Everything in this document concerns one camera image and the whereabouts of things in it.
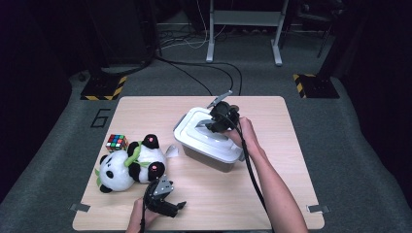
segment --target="black wall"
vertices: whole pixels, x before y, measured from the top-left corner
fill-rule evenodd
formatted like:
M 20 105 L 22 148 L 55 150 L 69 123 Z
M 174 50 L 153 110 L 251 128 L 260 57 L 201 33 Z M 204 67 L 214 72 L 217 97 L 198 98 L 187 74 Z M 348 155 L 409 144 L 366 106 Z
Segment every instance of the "black wall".
M 68 76 L 24 1 L 0 8 L 0 201 L 49 135 L 71 94 Z
M 412 207 L 412 14 L 407 1 L 375 0 L 342 79 L 361 131 Z

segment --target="gray carpet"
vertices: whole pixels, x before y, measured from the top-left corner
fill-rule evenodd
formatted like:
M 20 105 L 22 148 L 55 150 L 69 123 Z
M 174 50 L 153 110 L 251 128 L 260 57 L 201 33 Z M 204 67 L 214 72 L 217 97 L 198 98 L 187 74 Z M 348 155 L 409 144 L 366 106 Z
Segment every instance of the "gray carpet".
M 281 50 L 283 67 L 274 65 L 273 35 L 244 35 L 219 41 L 215 61 L 238 67 L 243 75 L 242 95 L 279 95 L 285 98 L 315 191 L 325 214 L 319 232 L 412 232 L 412 211 L 394 179 L 363 138 L 352 103 L 338 79 L 332 78 L 339 99 L 301 99 L 292 79 L 295 73 L 314 74 L 322 66 L 332 38 L 321 58 L 321 40 L 291 34 Z M 175 46 L 162 50 L 163 58 L 204 62 L 206 45 L 199 49 Z M 226 92 L 229 78 L 214 69 L 179 66 L 211 90 Z M 239 92 L 239 76 L 224 65 Z M 0 232 L 74 232 L 75 212 L 86 188 L 96 156 L 119 102 L 80 100 L 86 82 L 71 79 L 73 93 L 58 123 L 0 206 Z M 155 60 L 128 76 L 122 96 L 209 95 L 176 68 Z M 108 117 L 102 128 L 90 128 L 100 109 Z

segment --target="metal clip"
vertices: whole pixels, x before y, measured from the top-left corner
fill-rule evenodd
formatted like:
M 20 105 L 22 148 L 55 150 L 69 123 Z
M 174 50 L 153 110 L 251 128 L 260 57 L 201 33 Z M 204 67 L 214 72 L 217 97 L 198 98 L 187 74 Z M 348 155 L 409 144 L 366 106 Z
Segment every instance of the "metal clip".
M 221 102 L 222 100 L 224 100 L 224 98 L 226 98 L 227 96 L 231 95 L 231 93 L 233 93 L 233 91 L 229 90 L 227 93 L 216 97 L 215 100 L 212 101 L 212 103 L 210 103 L 210 105 L 208 105 L 208 107 L 206 107 L 206 109 L 209 109 L 209 108 L 211 108 L 211 107 L 213 107 L 213 106 L 216 106 L 219 102 Z

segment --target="white plastic container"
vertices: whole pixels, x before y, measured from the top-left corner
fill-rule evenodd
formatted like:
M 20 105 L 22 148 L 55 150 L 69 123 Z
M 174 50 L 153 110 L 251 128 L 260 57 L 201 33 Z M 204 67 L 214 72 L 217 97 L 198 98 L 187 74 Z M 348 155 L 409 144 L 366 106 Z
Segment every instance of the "white plastic container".
M 227 173 L 243 156 L 243 150 L 225 135 L 197 125 L 200 120 L 211 119 L 209 113 L 203 108 L 191 109 L 175 127 L 174 135 L 187 156 Z

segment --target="container lid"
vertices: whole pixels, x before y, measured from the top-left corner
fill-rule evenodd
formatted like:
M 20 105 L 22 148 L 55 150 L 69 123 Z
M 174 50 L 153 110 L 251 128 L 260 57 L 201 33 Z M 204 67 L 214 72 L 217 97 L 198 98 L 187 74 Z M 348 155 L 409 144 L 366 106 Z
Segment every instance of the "container lid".
M 242 154 L 242 149 L 225 135 L 213 133 L 205 125 L 197 126 L 200 120 L 212 118 L 209 113 L 209 110 L 203 108 L 191 109 L 174 130 L 176 140 L 221 162 L 236 162 Z

